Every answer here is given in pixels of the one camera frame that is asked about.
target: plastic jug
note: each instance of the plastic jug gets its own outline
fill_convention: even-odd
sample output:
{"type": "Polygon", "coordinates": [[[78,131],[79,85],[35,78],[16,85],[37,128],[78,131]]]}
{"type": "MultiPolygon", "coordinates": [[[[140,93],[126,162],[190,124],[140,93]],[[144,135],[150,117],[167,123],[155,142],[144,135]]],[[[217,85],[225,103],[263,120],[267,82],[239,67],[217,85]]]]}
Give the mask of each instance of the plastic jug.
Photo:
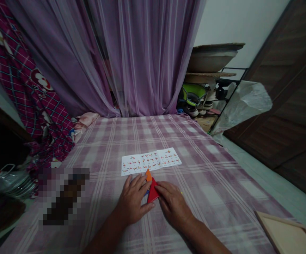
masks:
{"type": "Polygon", "coordinates": [[[17,199],[29,198],[35,184],[26,171],[14,171],[14,164],[6,164],[0,170],[0,193],[17,199]],[[9,171],[3,171],[7,166],[12,166],[9,171]]]}

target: floor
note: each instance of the floor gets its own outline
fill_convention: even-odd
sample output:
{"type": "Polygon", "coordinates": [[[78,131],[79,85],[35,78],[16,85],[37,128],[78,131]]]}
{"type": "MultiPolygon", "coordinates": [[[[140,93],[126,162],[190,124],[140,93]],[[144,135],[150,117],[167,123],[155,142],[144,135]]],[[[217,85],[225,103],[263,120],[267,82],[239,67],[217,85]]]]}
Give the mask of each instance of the floor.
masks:
{"type": "Polygon", "coordinates": [[[306,226],[306,194],[225,136],[213,136],[241,167],[271,194],[299,222],[306,226]]]}

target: orange tangram piece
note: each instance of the orange tangram piece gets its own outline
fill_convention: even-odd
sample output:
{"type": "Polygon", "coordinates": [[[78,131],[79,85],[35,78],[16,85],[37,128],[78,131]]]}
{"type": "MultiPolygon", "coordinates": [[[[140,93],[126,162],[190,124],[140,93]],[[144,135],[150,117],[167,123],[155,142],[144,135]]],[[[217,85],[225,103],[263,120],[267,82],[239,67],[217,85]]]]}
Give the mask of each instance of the orange tangram piece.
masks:
{"type": "Polygon", "coordinates": [[[157,182],[152,177],[152,184],[151,184],[151,188],[149,190],[147,203],[151,203],[159,197],[158,192],[155,190],[156,185],[157,185],[157,182]]]}
{"type": "Polygon", "coordinates": [[[146,181],[147,181],[147,182],[152,180],[152,176],[151,176],[151,173],[150,173],[149,169],[147,169],[145,175],[147,175],[147,177],[146,177],[146,181]]]}

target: cartoon print fabric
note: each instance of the cartoon print fabric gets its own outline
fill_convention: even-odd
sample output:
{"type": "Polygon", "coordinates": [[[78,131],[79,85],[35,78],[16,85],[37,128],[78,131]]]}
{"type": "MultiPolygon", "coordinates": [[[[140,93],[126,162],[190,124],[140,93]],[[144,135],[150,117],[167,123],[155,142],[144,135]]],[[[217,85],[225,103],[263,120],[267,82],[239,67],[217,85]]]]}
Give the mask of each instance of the cartoon print fabric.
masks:
{"type": "Polygon", "coordinates": [[[69,136],[73,123],[37,68],[4,0],[0,0],[0,82],[34,140],[27,144],[36,158],[28,169],[36,172],[51,167],[51,162],[58,166],[74,146],[69,136]]]}

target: plaid bed sheet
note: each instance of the plaid bed sheet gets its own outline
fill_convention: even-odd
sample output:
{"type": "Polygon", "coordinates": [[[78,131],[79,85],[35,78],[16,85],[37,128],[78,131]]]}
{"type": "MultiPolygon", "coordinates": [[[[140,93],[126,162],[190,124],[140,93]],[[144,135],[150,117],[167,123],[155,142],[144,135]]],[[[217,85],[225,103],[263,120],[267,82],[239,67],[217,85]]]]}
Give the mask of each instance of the plaid bed sheet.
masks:
{"type": "MultiPolygon", "coordinates": [[[[152,172],[179,186],[193,214],[232,253],[275,253],[254,211],[294,220],[201,127],[185,115],[99,118],[61,167],[90,168],[90,216],[81,230],[38,230],[35,202],[1,253],[79,253],[115,207],[126,177],[121,157],[173,147],[182,164],[152,172]]],[[[125,232],[119,253],[190,253],[157,206],[125,232]]]]}

